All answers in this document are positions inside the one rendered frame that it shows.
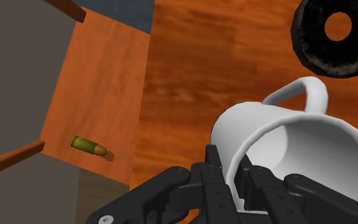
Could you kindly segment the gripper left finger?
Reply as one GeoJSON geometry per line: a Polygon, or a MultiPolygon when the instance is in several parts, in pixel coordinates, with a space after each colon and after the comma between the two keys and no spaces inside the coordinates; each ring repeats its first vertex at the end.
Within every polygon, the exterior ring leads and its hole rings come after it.
{"type": "Polygon", "coordinates": [[[205,224],[240,224],[217,147],[211,144],[205,148],[204,162],[191,170],[166,169],[93,212],[86,224],[176,224],[192,209],[206,215],[205,224]]]}

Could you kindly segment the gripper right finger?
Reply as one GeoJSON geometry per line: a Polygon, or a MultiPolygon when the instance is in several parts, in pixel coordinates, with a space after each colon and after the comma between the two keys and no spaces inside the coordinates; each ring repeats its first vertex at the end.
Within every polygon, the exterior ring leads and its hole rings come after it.
{"type": "Polygon", "coordinates": [[[244,157],[235,175],[241,224],[358,224],[358,202],[306,176],[276,178],[244,157]]]}

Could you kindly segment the white mug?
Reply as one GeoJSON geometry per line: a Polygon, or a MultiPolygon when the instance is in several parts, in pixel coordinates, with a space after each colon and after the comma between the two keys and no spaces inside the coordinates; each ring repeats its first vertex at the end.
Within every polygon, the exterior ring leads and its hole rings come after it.
{"type": "Polygon", "coordinates": [[[235,185],[240,161],[266,167],[283,179],[302,174],[358,201],[358,129],[326,115],[325,84],[308,76],[278,89],[262,102],[224,111],[210,135],[238,211],[246,199],[235,185]]]}

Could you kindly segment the green brass cartridge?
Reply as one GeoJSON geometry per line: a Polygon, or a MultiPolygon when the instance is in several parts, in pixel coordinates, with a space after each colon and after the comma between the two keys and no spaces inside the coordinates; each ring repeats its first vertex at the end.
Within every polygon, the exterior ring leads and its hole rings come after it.
{"type": "Polygon", "coordinates": [[[107,149],[102,145],[79,136],[74,137],[71,147],[92,155],[104,156],[107,154],[107,149]]]}

